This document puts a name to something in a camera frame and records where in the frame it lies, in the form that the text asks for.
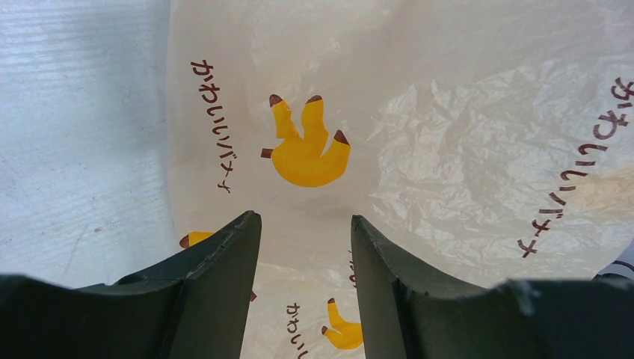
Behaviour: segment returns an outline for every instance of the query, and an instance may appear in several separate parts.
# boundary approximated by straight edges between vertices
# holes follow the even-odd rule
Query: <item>brown banana tip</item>
[[[311,102],[315,102],[315,101],[319,101],[321,99],[321,96],[319,95],[315,95],[311,98],[308,99],[308,101],[306,101],[306,103],[311,103]]]
[[[348,139],[343,135],[343,132],[341,132],[340,129],[337,130],[337,132],[335,133],[334,137],[335,141],[337,142],[341,142],[342,144],[347,144],[348,146],[350,145],[348,143]]]
[[[279,97],[276,94],[272,94],[270,95],[270,97],[268,98],[268,105],[273,107],[275,105],[277,105],[278,103],[282,102],[282,97]]]
[[[260,157],[263,159],[270,159],[273,155],[273,150],[270,148],[262,148],[262,153],[260,153]]]
[[[189,248],[189,235],[182,237],[179,245],[185,249]]]

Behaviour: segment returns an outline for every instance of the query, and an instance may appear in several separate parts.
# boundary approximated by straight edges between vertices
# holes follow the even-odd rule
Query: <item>black plastic part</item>
[[[352,257],[368,359],[634,358],[634,283],[511,280],[483,289],[424,263],[365,218]]]
[[[246,212],[112,286],[2,275],[0,358],[239,358],[261,229]]]

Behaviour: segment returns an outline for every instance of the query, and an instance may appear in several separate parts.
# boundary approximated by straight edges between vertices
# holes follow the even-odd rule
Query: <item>scratch on table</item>
[[[75,256],[75,252],[77,251],[77,246],[79,244],[79,240],[86,234],[86,230],[88,229],[88,225],[84,226],[84,229],[81,231],[81,234],[75,240],[75,245],[73,246],[73,251],[70,252],[70,258],[68,259],[68,263],[66,263],[66,268],[64,269],[64,273],[61,275],[61,279],[63,280],[68,273],[68,269],[70,268],[70,263],[73,261],[73,257]]]

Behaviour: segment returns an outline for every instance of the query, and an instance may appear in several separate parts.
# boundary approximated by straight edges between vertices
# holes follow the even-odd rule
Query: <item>white tabletop surface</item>
[[[0,0],[0,272],[113,283],[179,250],[168,26],[169,0]]]

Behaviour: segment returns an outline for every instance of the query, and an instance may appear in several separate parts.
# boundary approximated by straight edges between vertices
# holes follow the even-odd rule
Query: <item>translucent plastic sheet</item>
[[[264,222],[243,358],[363,357],[353,214],[481,286],[630,243],[631,1],[172,2],[176,226]]]

